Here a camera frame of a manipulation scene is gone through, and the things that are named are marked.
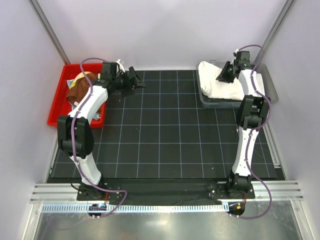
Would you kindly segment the white towel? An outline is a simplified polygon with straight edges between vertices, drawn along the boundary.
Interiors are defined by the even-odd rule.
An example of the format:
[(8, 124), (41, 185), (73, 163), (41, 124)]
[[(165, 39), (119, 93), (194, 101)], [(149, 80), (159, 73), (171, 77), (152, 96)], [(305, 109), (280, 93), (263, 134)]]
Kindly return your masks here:
[(231, 83), (217, 81), (222, 68), (207, 61), (201, 61), (197, 70), (200, 90), (211, 99), (242, 101), (246, 95), (262, 97), (266, 94), (262, 75), (252, 67), (242, 70)]

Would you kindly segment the brown towel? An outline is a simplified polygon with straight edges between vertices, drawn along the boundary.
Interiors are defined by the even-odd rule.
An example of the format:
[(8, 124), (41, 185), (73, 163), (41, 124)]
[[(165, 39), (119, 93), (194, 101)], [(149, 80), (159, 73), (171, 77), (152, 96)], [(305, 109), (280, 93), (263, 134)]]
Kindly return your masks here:
[(72, 105), (77, 106), (87, 94), (90, 84), (81, 72), (74, 79), (67, 80), (68, 92), (66, 100)]

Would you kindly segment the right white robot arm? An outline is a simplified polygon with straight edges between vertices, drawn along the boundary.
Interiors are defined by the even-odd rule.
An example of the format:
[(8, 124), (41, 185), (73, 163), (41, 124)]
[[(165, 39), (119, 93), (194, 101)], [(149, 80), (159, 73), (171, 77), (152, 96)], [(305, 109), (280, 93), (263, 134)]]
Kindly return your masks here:
[(228, 197), (240, 198), (251, 190), (254, 147), (259, 131), (268, 119), (270, 100), (259, 86), (256, 64), (251, 63), (250, 52), (239, 49), (233, 55), (234, 60), (226, 62), (216, 80), (231, 84), (237, 79), (244, 93), (236, 114), (239, 135), (236, 158), (225, 184)]

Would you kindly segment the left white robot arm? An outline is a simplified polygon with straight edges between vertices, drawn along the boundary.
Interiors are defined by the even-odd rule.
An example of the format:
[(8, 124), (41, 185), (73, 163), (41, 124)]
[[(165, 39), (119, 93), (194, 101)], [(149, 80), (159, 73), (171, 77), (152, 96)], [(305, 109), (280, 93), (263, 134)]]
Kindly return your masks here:
[(75, 164), (81, 182), (77, 189), (78, 200), (102, 200), (109, 190), (105, 188), (104, 177), (98, 170), (94, 156), (94, 136), (91, 122), (110, 95), (119, 92), (122, 97), (134, 94), (136, 89), (146, 87), (134, 67), (125, 70), (120, 60), (103, 61), (98, 74), (85, 72), (76, 84), (88, 85), (84, 97), (68, 114), (57, 119), (58, 147)]

